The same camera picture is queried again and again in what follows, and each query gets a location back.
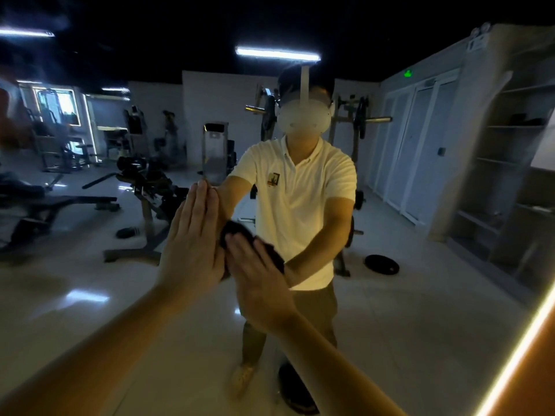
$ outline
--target shirt collar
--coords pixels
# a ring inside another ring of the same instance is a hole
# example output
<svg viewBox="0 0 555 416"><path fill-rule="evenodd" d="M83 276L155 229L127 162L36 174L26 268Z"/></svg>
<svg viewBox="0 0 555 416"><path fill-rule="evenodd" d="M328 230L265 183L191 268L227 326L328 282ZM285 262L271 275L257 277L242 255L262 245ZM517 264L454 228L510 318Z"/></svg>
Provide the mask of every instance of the shirt collar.
<svg viewBox="0 0 555 416"><path fill-rule="evenodd" d="M287 142L286 142L286 138L287 136L284 135L280 142L281 142L281 151L283 152L284 156L289 156L289 151L287 150ZM318 153L320 153L320 150L322 150L322 146L323 146L323 139L322 137L318 138L318 143L316 144L316 147L314 148L314 150L312 151L312 153L310 153L310 156L308 158L306 158L305 160L303 160L303 162L311 162L317 155Z"/></svg>

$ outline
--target black glove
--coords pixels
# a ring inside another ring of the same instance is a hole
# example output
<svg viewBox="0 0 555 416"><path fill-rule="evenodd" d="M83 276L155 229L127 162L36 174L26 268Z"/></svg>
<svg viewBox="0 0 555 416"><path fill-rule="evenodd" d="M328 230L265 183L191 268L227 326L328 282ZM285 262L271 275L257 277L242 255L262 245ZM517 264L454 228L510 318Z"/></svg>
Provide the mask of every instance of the black glove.
<svg viewBox="0 0 555 416"><path fill-rule="evenodd" d="M253 234L250 233L250 230L248 230L241 223L233 222L233 220L228 220L226 222L226 224L224 225L224 228L221 230L220 245L223 249L227 249L227 244L225 242L225 236L228 233L231 233L232 235L234 235L236 233L240 233L241 235L243 235L246 238L248 243L252 247L254 247L254 240L257 237L254 237ZM281 255L278 254L278 252L276 250L274 250L273 245L267 244L264 241L262 243L264 244L264 247L266 248L266 252L268 253L270 258L272 259L276 268L282 274L284 274L285 273L285 261L283 260L283 258L281 258Z"/></svg>

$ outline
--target white polo shirt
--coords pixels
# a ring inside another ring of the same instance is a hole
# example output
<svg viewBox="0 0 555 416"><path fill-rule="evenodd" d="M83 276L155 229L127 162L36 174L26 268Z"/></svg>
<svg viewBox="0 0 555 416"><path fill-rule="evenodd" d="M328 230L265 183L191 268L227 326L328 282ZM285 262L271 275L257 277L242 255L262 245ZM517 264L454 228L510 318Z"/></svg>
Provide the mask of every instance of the white polo shirt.
<svg viewBox="0 0 555 416"><path fill-rule="evenodd" d="M260 142L249 147L231 175L256 184L256 234L274 245L286 262L302 252L323 228L328 198L355 201L355 165L322 138L310 157L297 166L289 157L285 136ZM334 267L329 262L291 289L323 289L333 277Z"/></svg>

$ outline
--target door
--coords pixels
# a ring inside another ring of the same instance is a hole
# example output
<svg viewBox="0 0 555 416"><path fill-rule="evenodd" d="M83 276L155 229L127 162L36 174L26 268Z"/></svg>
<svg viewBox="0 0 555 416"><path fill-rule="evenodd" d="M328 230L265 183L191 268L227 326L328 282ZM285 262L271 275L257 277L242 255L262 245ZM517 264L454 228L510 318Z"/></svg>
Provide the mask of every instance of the door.
<svg viewBox="0 0 555 416"><path fill-rule="evenodd" d="M457 81L449 79L438 82L436 101L422 144L420 156L415 164L412 181L406 193L403 214L411 221L429 222L434 205L443 186L441 168L445 160L445 130L453 106Z"/></svg>
<svg viewBox="0 0 555 416"><path fill-rule="evenodd" d="M394 97L390 97L389 99L385 100L384 111L382 112L382 116L391 115L394 101L395 101ZM368 175L368 185L372 189L375 189L376 187L376 180L378 179L377 178L378 169L380 168L380 162L382 159L382 155L384 153L385 140L387 139L387 133L389 132L390 128L391 128L391 124L387 122L385 124L380 124L378 131L376 132L376 139L374 140L372 159L370 162L370 171Z"/></svg>
<svg viewBox="0 0 555 416"><path fill-rule="evenodd" d="M374 189L374 192L382 198L384 198L386 193L391 167L395 163L397 152L399 151L399 136L405 128L406 115L410 107L411 98L412 89L401 92L393 103L393 112L391 114L393 121L389 124L390 128L386 135L384 152L378 168L376 188Z"/></svg>
<svg viewBox="0 0 555 416"><path fill-rule="evenodd" d="M426 122L433 92L433 86L417 89L412 102L406 130L402 135L399 155L397 156L391 177L387 183L385 199L398 210L401 209L401 203L422 135L422 130Z"/></svg>

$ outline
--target shirt logo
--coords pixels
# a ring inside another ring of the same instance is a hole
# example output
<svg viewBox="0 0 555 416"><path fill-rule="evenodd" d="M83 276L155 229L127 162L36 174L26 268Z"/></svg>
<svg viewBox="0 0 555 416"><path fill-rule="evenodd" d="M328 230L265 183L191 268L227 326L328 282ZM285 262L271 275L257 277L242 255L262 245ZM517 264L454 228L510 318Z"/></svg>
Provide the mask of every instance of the shirt logo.
<svg viewBox="0 0 555 416"><path fill-rule="evenodd" d="M268 185L270 187L277 187L279 181L279 174L275 172L268 175Z"/></svg>

